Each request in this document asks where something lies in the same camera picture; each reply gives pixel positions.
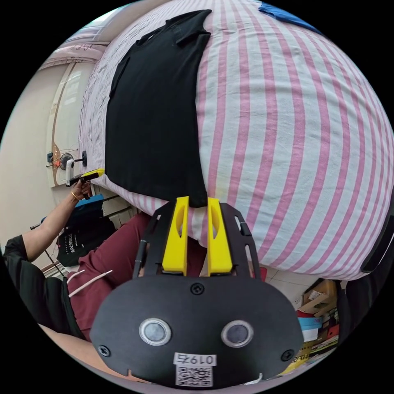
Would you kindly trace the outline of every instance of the person's hand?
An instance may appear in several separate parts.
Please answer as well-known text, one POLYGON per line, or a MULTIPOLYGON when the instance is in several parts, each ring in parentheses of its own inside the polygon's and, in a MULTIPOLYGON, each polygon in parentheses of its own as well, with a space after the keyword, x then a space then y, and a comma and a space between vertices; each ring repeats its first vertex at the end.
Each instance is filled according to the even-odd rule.
POLYGON ((85 182, 82 183, 81 181, 78 181, 73 189, 72 189, 72 193, 74 195, 74 197, 78 200, 82 200, 84 198, 84 194, 90 195, 90 182, 85 182))

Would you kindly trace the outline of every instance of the black t-shirt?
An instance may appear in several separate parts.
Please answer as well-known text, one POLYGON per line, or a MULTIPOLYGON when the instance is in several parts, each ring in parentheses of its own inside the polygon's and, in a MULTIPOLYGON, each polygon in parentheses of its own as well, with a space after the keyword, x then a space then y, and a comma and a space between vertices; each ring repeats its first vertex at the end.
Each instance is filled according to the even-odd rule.
POLYGON ((38 324, 85 339, 71 308, 66 278, 46 278, 30 263, 21 235, 7 242, 4 260, 19 296, 38 324))

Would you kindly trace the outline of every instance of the maroon pants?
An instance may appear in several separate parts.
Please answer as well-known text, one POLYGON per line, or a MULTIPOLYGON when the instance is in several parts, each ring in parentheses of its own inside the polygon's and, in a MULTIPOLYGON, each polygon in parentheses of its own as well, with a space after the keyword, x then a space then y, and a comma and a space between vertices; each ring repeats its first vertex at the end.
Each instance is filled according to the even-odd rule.
MULTIPOLYGON (((89 332, 96 313, 106 296, 121 284, 133 278, 135 257, 141 237, 151 217, 140 213, 130 219, 110 236, 99 248, 79 259, 78 271, 84 272, 71 278, 69 294, 98 275, 111 271, 70 298, 76 322, 90 341, 89 332)), ((188 239, 188 276, 198 277, 206 256, 206 248, 196 240, 188 239)))

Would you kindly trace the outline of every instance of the bed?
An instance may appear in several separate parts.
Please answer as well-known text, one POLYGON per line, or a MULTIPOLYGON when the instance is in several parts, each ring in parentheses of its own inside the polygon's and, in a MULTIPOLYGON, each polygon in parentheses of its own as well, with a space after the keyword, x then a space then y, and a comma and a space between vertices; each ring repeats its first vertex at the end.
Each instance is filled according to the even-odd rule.
MULTIPOLYGON (((105 117, 118 62, 166 19, 213 12, 196 108, 209 197, 238 209, 261 264, 357 279, 383 227, 394 183, 394 135, 372 87, 323 36, 279 22, 253 0, 172 0, 128 26, 95 64, 82 101, 79 151, 104 167, 105 117)), ((165 202, 94 181, 142 211, 165 202)), ((206 246, 206 209, 189 236, 206 246)))

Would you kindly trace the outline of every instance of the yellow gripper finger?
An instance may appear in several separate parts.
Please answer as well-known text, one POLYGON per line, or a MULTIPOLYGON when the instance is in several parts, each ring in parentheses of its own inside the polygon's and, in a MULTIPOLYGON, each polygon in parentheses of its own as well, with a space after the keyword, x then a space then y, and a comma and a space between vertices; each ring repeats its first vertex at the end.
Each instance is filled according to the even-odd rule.
POLYGON ((163 271, 186 276, 188 253, 189 197, 178 197, 163 258, 163 271))
POLYGON ((208 198, 208 276, 230 273, 233 268, 219 200, 208 198))

